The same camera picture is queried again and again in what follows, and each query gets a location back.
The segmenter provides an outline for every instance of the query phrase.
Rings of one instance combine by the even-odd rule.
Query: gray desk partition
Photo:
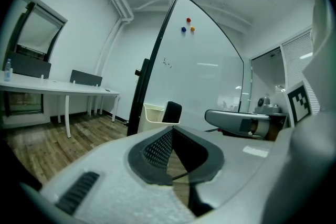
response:
[[[40,78],[41,75],[45,79],[49,78],[51,63],[37,60],[35,58],[17,54],[10,51],[8,53],[8,58],[11,60],[11,67],[13,73],[21,74],[25,76],[31,76],[35,78]]]
[[[98,86],[100,86],[102,79],[103,78],[99,76],[73,70],[71,73],[70,82],[75,81],[76,84],[89,85],[89,86],[96,86],[98,84]]]

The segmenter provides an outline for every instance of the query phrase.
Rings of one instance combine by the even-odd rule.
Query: whiteboard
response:
[[[241,57],[219,26],[191,0],[175,0],[144,103],[165,106],[173,101],[182,106],[182,126],[213,129],[204,113],[238,112],[243,69]]]

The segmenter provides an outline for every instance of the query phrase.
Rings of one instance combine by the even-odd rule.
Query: window blind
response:
[[[286,59],[288,87],[303,81],[307,89],[312,113],[317,114],[320,111],[319,102],[302,73],[312,59],[313,46],[310,30],[282,44],[282,46]]]

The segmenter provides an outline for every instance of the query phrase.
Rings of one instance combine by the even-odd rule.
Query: beige bin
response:
[[[162,122],[163,113],[164,113],[164,107],[162,106],[143,104],[138,133],[165,126],[174,126],[180,124],[180,123]]]

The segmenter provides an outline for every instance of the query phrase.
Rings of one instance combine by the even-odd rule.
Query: fluorescent light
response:
[[[197,63],[199,66],[210,66],[210,67],[218,67],[218,65],[215,65],[213,63],[202,63],[202,62],[198,62]]]
[[[309,53],[309,54],[302,55],[302,56],[300,57],[300,59],[302,60],[302,59],[306,59],[306,58],[308,58],[308,57],[312,57],[312,56],[313,56],[313,53],[311,52],[311,53]]]

